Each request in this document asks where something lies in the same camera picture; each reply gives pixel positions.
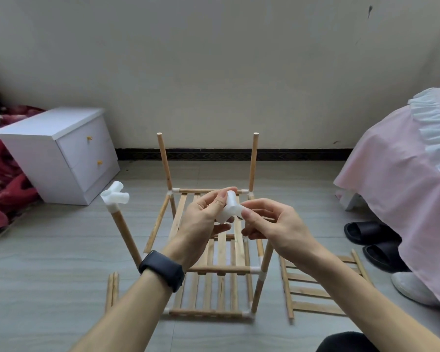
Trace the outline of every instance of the forearm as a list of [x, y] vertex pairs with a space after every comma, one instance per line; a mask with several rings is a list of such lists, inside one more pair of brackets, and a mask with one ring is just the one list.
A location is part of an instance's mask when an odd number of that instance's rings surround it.
[[381, 351], [440, 351], [440, 339], [329, 251], [309, 272]]
[[173, 291], [147, 269], [71, 352], [144, 351]]

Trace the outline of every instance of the table covered with cloth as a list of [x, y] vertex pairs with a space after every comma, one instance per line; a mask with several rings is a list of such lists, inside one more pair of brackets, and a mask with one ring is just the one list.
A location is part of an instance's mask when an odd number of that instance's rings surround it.
[[367, 130], [334, 184], [402, 237], [401, 258], [440, 300], [440, 88]]

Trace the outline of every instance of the black slide sandal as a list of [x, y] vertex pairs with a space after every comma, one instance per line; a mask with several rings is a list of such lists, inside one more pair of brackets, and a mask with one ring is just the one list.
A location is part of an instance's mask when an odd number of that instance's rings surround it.
[[376, 221], [347, 223], [344, 233], [349, 241], [362, 245], [400, 239], [395, 231]]
[[407, 272], [409, 268], [399, 256], [400, 243], [400, 241], [381, 242], [365, 246], [362, 250], [370, 263], [385, 272]]

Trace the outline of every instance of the person's right hand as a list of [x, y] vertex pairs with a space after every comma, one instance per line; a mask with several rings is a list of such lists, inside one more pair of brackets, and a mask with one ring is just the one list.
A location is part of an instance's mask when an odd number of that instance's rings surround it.
[[246, 221], [242, 234], [250, 239], [267, 238], [278, 254], [305, 273], [307, 266], [325, 250], [293, 207], [265, 198], [245, 201], [241, 205], [246, 207], [241, 212]]

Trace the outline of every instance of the black smartwatch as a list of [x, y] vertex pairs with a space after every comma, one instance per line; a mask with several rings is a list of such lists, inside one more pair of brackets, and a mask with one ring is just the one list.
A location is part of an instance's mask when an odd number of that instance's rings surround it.
[[147, 254], [145, 259], [140, 263], [138, 272], [142, 274], [146, 268], [149, 268], [161, 276], [173, 290], [173, 293], [178, 291], [184, 281], [182, 265], [173, 262], [170, 258], [157, 251], [151, 251]]

